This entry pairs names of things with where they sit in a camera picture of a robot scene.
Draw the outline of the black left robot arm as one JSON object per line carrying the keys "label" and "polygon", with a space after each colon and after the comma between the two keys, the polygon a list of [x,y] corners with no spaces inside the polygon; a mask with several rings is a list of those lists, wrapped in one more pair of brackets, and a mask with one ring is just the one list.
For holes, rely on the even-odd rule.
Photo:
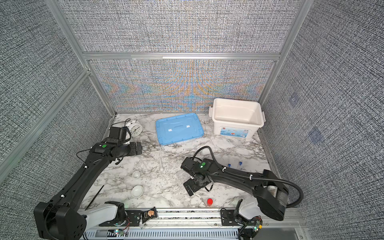
{"label": "black left robot arm", "polygon": [[79,213],[80,205],[100,173],[113,161],[142,154],[141,142],[126,144],[96,143],[88,150],[85,163],[70,181],[49,202],[40,202],[34,217],[40,238],[48,240],[78,240],[85,232],[104,223],[124,225],[127,214],[124,205],[108,201],[96,214]]}

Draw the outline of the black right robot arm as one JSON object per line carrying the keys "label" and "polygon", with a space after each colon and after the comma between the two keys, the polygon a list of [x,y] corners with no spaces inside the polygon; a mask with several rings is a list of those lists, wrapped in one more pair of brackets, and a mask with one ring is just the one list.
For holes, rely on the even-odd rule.
{"label": "black right robot arm", "polygon": [[192,196],[210,183],[220,183],[240,189],[252,197],[241,201],[238,214],[251,220],[261,214],[282,221],[288,206],[288,188],[269,170],[260,173],[247,173],[216,164],[213,160],[203,159],[197,162],[185,158],[181,169],[192,178],[184,183],[188,194]]}

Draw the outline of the white alarm clock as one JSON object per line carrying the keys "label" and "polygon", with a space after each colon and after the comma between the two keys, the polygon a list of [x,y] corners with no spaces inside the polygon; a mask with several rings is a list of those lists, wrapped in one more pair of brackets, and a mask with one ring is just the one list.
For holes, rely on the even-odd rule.
{"label": "white alarm clock", "polygon": [[125,123],[125,126],[129,129],[132,138],[139,136],[143,131],[143,126],[137,120],[128,121]]}

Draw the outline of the red capped vial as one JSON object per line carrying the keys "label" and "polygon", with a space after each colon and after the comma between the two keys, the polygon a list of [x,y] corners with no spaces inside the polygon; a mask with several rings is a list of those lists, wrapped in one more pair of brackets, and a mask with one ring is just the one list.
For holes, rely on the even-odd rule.
{"label": "red capped vial", "polygon": [[213,205],[213,200],[211,198],[207,199],[207,206],[212,206]]}

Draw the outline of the small white ceramic dish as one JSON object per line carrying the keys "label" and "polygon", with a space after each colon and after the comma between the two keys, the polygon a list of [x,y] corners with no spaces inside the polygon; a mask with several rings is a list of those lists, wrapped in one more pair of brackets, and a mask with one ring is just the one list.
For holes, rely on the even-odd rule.
{"label": "small white ceramic dish", "polygon": [[141,173],[139,171],[134,171],[133,174],[132,174],[132,177],[134,179],[138,179],[140,176],[141,176]]}

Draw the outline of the small circuit board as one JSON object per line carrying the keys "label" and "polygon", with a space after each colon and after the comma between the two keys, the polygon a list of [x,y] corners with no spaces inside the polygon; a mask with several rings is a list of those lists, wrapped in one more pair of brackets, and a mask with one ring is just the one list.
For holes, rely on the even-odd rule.
{"label": "small circuit board", "polygon": [[149,220],[158,218],[158,211],[156,207],[142,212],[142,223],[146,223]]}

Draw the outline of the blue plastic bin lid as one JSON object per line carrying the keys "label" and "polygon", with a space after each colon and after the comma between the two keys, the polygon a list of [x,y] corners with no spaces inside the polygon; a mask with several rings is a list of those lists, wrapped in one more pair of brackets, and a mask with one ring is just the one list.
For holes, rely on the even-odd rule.
{"label": "blue plastic bin lid", "polygon": [[201,138],[204,130],[197,114],[189,113],[156,121],[160,145],[166,146]]}

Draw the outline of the white plastic storage bin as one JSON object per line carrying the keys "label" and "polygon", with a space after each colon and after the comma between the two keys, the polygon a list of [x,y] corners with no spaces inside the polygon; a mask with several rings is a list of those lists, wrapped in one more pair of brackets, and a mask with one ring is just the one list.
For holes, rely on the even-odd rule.
{"label": "white plastic storage bin", "polygon": [[250,141],[264,126],[265,113],[258,102],[214,99],[209,108],[209,116],[214,122],[214,134],[242,138]]}

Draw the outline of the aluminium front rail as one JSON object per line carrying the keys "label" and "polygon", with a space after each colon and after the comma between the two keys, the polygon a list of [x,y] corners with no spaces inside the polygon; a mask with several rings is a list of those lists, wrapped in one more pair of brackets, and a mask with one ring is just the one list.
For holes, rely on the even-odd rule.
{"label": "aluminium front rail", "polygon": [[282,221],[264,215],[238,223],[233,208],[126,209],[117,223],[102,221],[102,210],[81,211],[85,222],[71,223],[66,240],[309,240],[299,210]]}

